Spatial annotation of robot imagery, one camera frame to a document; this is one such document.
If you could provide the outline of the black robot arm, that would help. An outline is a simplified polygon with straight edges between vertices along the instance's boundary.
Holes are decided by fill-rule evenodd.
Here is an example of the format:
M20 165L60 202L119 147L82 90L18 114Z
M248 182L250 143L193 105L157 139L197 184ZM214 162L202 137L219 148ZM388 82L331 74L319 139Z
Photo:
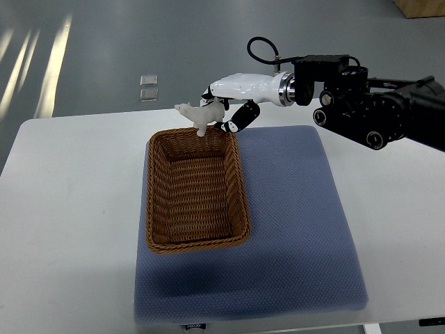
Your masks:
M323 83L314 122L356 143L381 150L408 138L444 150L444 87L428 76L416 81L370 78L349 55L309 55L289 59L294 82L289 99L307 106L314 84Z

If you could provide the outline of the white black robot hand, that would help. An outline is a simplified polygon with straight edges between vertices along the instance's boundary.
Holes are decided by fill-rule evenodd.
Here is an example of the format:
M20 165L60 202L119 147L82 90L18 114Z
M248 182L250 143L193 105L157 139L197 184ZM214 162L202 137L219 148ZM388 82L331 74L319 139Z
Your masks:
M220 104L223 111L229 109L230 100L244 101L228 121L218 120L215 128L236 133L245 129L260 114L259 105L271 102L276 106L291 106L291 84L294 75L280 72L275 76L236 73L211 83L201 96L200 105Z

